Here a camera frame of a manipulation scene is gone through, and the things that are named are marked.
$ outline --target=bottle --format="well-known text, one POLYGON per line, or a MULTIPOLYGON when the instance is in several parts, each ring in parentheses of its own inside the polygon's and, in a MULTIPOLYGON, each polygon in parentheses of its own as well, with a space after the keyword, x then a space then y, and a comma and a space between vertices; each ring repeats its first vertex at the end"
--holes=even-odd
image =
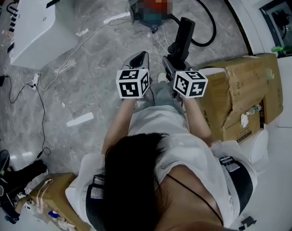
POLYGON ((260 110, 262 109, 261 105, 256 105, 254 107, 252 107, 251 109, 249 109, 247 112, 246 112, 246 116, 250 116, 250 115, 253 115, 257 112, 259 112, 260 110))

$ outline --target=jeans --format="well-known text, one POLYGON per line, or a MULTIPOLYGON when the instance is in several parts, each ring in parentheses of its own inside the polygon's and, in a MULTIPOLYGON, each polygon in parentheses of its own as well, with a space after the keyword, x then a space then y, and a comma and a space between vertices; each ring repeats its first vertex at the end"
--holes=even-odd
POLYGON ((185 116, 180 103, 176 102, 173 98, 173 90, 165 81, 162 81, 159 84, 154 84, 153 87, 153 94, 151 93, 151 90, 148 90, 145 98, 146 103, 137 108, 135 112, 139 112, 152 106, 169 105, 174 107, 180 115, 185 116))

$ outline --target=floor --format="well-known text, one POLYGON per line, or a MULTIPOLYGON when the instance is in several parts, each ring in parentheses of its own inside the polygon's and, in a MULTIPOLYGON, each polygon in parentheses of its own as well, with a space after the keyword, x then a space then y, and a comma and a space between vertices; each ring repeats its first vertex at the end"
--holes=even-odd
MULTIPOLYGON (((217 27, 214 42, 205 48, 191 44, 188 63, 198 68, 205 63, 219 59, 247 54, 240 30, 223 0, 202 0, 212 13, 217 27)), ((93 33, 103 21, 125 10, 127 0, 74 0, 74 13, 78 23, 77 32, 88 31, 80 37, 82 42, 93 33)), ((177 18, 188 17, 196 22, 193 38, 206 42, 212 35, 212 26, 204 9, 193 0, 173 0, 173 14, 177 18)), ((150 73, 154 81, 163 72, 162 56, 166 53, 158 43, 156 35, 148 28, 129 20, 105 26, 91 37, 72 56, 72 67, 61 72, 47 91, 40 90, 46 115, 44 118, 45 146, 51 155, 42 155, 51 173, 78 173, 82 157, 101 150, 105 133, 117 112, 121 100, 116 89, 116 71, 132 54, 148 51, 150 73), (94 119, 77 126, 67 127, 66 123, 85 113, 92 112, 94 119)), ((178 25, 168 21, 164 25, 167 41, 171 44, 178 25)), ((10 44, 2 33, 9 28, 9 15, 0 17, 0 75, 12 79, 11 99, 22 87, 21 68, 10 65, 6 53, 10 44)), ((167 47, 159 29, 160 41, 167 47)), ((41 85, 46 88, 55 78, 56 72, 73 52, 66 52, 41 69, 41 85)), ((35 74, 33 69, 23 69, 23 81, 28 82, 35 74)), ((38 93, 28 86, 14 104, 10 104, 8 93, 10 83, 5 81, 0 88, 0 149, 11 154, 15 169, 28 165, 41 150, 43 142, 43 109, 38 93)), ((36 185, 36 179, 29 187, 36 185)))

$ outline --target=dark hair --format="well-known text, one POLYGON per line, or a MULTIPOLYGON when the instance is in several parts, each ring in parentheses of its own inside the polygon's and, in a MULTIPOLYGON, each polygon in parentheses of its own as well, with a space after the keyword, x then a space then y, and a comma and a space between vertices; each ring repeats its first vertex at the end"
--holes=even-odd
POLYGON ((107 231, 154 230, 162 214, 161 189, 154 168, 165 134, 122 138, 105 156, 102 221, 107 231))

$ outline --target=woman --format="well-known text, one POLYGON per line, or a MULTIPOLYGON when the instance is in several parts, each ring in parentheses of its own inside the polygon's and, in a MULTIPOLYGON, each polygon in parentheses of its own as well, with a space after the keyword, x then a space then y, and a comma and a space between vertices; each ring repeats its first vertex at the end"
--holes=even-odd
POLYGON ((105 165, 86 196, 98 230, 227 230, 248 203, 256 173, 236 141, 212 146, 194 99, 173 102, 165 74, 153 103, 124 100, 108 130, 105 165))

